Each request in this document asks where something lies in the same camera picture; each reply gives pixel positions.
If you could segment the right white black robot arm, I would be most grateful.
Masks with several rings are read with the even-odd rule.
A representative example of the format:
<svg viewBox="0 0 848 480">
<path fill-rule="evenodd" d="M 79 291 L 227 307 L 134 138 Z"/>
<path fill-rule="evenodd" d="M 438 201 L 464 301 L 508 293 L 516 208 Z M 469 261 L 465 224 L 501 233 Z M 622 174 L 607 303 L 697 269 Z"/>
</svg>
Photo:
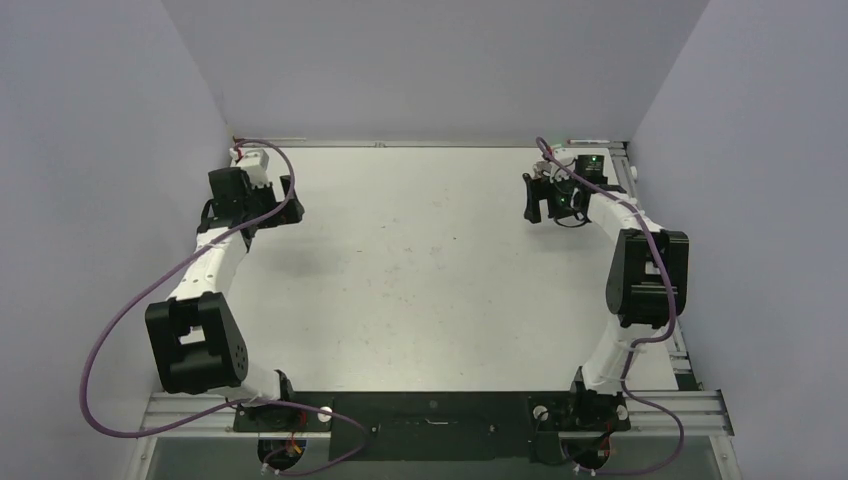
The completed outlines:
<svg viewBox="0 0 848 480">
<path fill-rule="evenodd" d="M 614 246 L 605 286 L 610 317 L 597 347 L 578 371 L 576 379 L 585 389 L 564 403 L 567 419 L 589 428 L 605 413 L 599 394 L 620 393 L 645 346 L 659 333 L 672 331 L 683 313 L 690 239 L 683 231 L 651 220 L 603 154 L 550 149 L 522 180 L 527 221 L 539 224 L 550 219 L 567 228 L 594 226 Z"/>
</svg>

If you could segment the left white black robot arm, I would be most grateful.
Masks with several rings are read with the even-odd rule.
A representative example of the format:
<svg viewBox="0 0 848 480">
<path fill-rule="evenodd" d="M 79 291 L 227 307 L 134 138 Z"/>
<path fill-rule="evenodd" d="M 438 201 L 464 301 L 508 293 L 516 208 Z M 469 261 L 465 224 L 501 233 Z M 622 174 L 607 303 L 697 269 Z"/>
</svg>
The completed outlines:
<svg viewBox="0 0 848 480">
<path fill-rule="evenodd" d="M 171 394 L 262 399 L 259 417 L 270 428 L 284 430 L 298 415 L 290 380 L 250 360 L 225 295 L 256 232 L 296 224 L 304 208 L 296 197 L 277 200 L 264 160 L 243 160 L 208 177 L 212 197 L 197 228 L 199 256 L 167 299 L 145 312 L 159 379 Z"/>
</svg>

